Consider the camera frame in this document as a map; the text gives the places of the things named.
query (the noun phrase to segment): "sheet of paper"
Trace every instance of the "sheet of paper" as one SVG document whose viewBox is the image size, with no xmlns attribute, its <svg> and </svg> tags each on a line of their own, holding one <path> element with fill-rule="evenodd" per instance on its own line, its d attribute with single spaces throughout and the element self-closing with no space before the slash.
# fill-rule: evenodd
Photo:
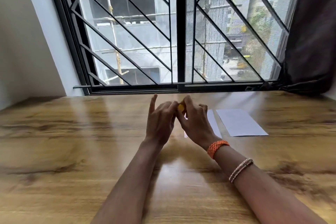
<svg viewBox="0 0 336 224">
<path fill-rule="evenodd" d="M 222 138 L 222 135 L 219 131 L 219 128 L 218 128 L 218 125 L 217 125 L 217 122 L 215 120 L 215 115 L 213 114 L 213 110 L 208 110 L 208 113 L 207 113 L 207 116 L 208 116 L 208 120 L 209 120 L 209 123 L 213 129 L 213 132 L 215 133 L 216 136 Z"/>
<path fill-rule="evenodd" d="M 268 136 L 257 122 L 244 110 L 216 110 L 230 136 Z"/>
</svg>

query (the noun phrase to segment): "dark curtain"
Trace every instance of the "dark curtain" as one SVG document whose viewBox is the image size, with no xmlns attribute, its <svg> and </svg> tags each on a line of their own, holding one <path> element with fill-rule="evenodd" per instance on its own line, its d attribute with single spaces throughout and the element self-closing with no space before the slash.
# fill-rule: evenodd
<svg viewBox="0 0 336 224">
<path fill-rule="evenodd" d="M 332 85 L 335 63 L 336 0 L 298 0 L 278 88 L 324 93 Z"/>
</svg>

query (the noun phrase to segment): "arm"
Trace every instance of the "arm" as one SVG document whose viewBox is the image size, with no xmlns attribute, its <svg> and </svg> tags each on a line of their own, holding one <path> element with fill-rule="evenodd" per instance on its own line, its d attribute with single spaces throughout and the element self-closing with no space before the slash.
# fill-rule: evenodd
<svg viewBox="0 0 336 224">
<path fill-rule="evenodd" d="M 91 224 L 140 224 L 153 168 L 174 128 L 177 102 L 166 102 L 155 110 L 151 100 L 146 138 L 134 158 L 100 207 Z"/>
<path fill-rule="evenodd" d="M 186 106 L 188 119 L 180 112 L 177 112 L 177 118 L 192 141 L 207 150 L 213 142 L 221 140 L 213 133 L 209 124 L 206 105 L 195 105 L 190 96 L 183 100 L 183 104 Z M 214 159 L 229 177 L 246 158 L 233 148 L 222 146 L 216 151 Z M 255 165 L 244 169 L 234 180 L 234 185 L 261 223 L 326 224 L 290 191 L 281 187 Z"/>
</svg>

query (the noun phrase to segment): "yellow bottle cap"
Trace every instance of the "yellow bottle cap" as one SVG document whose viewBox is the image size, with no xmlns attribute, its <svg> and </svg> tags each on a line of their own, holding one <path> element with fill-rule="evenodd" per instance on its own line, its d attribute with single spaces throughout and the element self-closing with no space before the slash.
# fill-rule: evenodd
<svg viewBox="0 0 336 224">
<path fill-rule="evenodd" d="M 184 105 L 178 105 L 177 109 L 180 111 L 180 112 L 183 112 L 184 111 Z"/>
</svg>

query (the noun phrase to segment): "person's left hand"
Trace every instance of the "person's left hand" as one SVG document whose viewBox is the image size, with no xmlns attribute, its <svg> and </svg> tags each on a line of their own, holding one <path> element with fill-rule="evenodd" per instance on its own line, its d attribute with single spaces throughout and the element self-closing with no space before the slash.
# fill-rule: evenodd
<svg viewBox="0 0 336 224">
<path fill-rule="evenodd" d="M 149 105 L 145 141 L 158 143 L 164 146 L 174 128 L 175 112 L 179 105 L 176 101 L 165 102 L 155 109 L 157 94 L 152 97 Z"/>
</svg>

